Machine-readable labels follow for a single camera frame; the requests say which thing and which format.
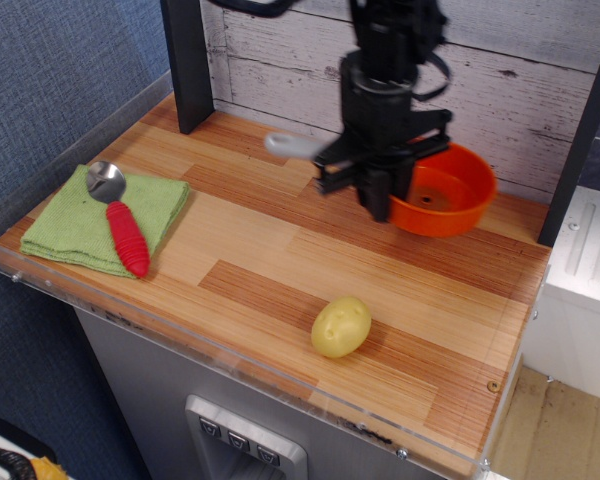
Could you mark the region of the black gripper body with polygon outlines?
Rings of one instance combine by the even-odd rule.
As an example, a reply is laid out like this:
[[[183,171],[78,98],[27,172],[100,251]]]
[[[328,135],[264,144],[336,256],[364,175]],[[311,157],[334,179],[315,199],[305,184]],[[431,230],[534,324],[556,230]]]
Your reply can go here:
[[[323,194],[355,186],[359,174],[382,170],[401,158],[417,161],[448,148],[446,109],[415,110],[413,103],[427,95],[413,91],[418,68],[407,68],[399,81],[379,80],[363,69],[363,56],[349,54],[340,64],[343,131],[314,157]]]

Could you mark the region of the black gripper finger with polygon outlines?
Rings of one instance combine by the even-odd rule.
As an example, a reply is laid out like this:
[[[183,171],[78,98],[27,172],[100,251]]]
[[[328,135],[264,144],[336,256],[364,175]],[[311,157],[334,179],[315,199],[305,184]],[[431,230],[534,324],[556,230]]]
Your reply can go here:
[[[386,222],[389,215],[391,177],[382,170],[367,170],[355,181],[358,200],[376,222]]]
[[[416,160],[412,157],[401,158],[390,169],[390,194],[398,199],[405,199],[411,186],[413,169]]]

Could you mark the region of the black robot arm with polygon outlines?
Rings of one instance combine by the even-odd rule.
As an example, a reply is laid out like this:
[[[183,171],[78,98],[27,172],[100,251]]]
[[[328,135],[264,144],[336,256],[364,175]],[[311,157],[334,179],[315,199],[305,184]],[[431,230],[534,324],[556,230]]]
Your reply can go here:
[[[391,198],[409,192],[416,162],[448,147],[451,112],[412,108],[444,91],[415,92],[420,66],[451,78],[434,52],[447,19],[435,1],[353,1],[350,11],[358,48],[340,63],[343,131],[313,162],[321,193],[353,186],[373,219],[385,222]]]

